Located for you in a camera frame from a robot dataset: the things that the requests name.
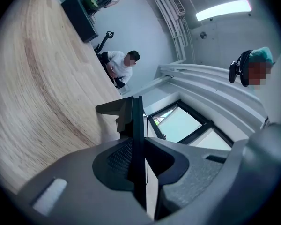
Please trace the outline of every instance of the air conditioner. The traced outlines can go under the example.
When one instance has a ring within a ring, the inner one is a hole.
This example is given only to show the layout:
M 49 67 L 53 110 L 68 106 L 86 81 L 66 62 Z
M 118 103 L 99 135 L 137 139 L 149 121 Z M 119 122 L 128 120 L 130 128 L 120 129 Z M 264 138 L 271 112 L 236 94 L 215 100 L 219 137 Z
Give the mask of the air conditioner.
M 185 14 L 185 9 L 182 6 L 182 3 L 180 2 L 180 0 L 170 0 L 170 2 L 173 5 L 178 16 L 182 16 Z

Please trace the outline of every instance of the ceiling light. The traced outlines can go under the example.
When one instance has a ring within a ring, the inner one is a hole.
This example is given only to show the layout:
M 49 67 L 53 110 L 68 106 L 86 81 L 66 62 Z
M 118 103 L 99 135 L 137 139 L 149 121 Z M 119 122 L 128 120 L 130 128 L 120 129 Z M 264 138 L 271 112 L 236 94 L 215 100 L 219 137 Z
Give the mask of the ceiling light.
M 196 14 L 198 21 L 229 13 L 251 12 L 248 0 L 227 2 Z

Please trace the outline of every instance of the window frame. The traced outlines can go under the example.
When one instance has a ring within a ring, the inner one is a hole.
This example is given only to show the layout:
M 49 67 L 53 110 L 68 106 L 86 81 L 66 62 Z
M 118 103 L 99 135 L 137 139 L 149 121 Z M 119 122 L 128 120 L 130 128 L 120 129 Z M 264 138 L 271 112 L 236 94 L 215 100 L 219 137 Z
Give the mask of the window frame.
M 195 131 L 193 131 L 191 134 L 186 136 L 185 138 L 181 139 L 178 143 L 181 144 L 190 144 L 193 141 L 195 141 L 197 138 L 199 138 L 203 133 L 205 133 L 207 130 L 210 128 L 213 128 L 213 130 L 228 144 L 229 147 L 232 148 L 233 146 L 233 141 L 230 139 L 222 130 L 220 130 L 212 120 L 207 119 L 204 117 L 202 114 L 191 108 L 189 105 L 185 104 L 184 102 L 181 101 L 181 99 L 177 100 L 176 102 L 162 108 L 161 110 L 152 113 L 151 115 L 148 116 L 148 120 L 151 123 L 154 132 L 156 133 L 156 136 L 160 139 L 164 139 L 165 137 L 159 127 L 156 125 L 153 117 L 156 116 L 159 113 L 162 113 L 166 110 L 168 110 L 171 107 L 179 107 L 185 112 L 187 112 L 189 115 L 191 115 L 195 120 L 197 120 L 199 123 L 202 124 L 201 127 L 197 128 Z

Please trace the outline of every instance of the white t-shirt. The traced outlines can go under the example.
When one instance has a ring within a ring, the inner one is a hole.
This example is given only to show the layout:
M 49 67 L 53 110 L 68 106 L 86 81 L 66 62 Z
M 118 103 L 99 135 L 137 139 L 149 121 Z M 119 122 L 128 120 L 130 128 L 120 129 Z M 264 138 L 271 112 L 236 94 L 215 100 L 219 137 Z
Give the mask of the white t-shirt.
M 132 76 L 132 67 L 127 67 L 124 65 L 124 57 L 120 51 L 107 52 L 108 59 L 110 60 L 113 71 L 118 75 L 118 78 L 122 83 L 127 84 Z

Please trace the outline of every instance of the wooden table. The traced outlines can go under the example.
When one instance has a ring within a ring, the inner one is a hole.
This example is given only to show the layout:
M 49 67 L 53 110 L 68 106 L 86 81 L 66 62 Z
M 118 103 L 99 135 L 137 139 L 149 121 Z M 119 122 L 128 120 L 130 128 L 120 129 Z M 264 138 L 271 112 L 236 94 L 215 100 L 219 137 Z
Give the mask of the wooden table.
M 120 98 L 58 0 L 15 0 L 0 21 L 0 182 L 17 192 L 63 155 L 119 139 L 95 106 Z

